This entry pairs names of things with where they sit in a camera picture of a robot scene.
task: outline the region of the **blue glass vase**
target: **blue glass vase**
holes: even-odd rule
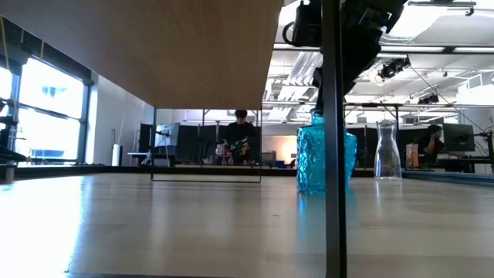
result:
[[[326,192],[324,118],[316,110],[311,114],[312,124],[298,132],[296,184],[300,192],[320,195]],[[345,188],[354,170],[356,153],[357,137],[345,128]]]

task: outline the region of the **light fixture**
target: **light fixture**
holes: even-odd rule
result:
[[[440,46],[382,46],[381,51],[390,53],[441,53],[444,47]]]
[[[404,59],[407,58],[407,54],[400,53],[379,53],[377,54],[377,58],[392,58],[392,59]]]
[[[457,47],[454,53],[494,53],[494,47]]]
[[[411,40],[429,29],[447,11],[446,7],[406,5],[400,19],[388,35],[391,38]]]
[[[262,104],[265,105],[316,105],[315,102],[305,102],[305,101],[263,101]]]
[[[472,6],[477,6],[477,2],[474,1],[457,1],[457,2],[446,2],[446,1],[430,1],[430,2],[416,2],[409,1],[408,7],[434,7],[434,8],[470,8]]]

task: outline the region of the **man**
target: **man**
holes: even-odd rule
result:
[[[435,164],[438,159],[438,154],[450,154],[460,157],[460,154],[446,151],[444,143],[441,142],[442,127],[432,124],[424,132],[422,136],[415,140],[418,144],[418,153],[425,156],[425,163]]]
[[[237,121],[228,125],[225,136],[223,136],[223,141],[230,146],[230,148],[234,145],[242,144],[240,154],[233,155],[233,161],[235,163],[242,163],[243,161],[249,162],[251,160],[250,150],[253,147],[252,144],[254,143],[255,138],[254,126],[245,121],[247,118],[247,110],[236,110],[235,117],[237,118]]]

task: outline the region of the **clear glass carafe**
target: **clear glass carafe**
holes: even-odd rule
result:
[[[377,122],[376,160],[374,177],[376,179],[401,179],[400,153],[396,144],[396,121]]]

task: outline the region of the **dark hair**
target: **dark hair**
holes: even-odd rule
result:
[[[235,110],[235,117],[237,117],[237,119],[247,117],[247,110]]]

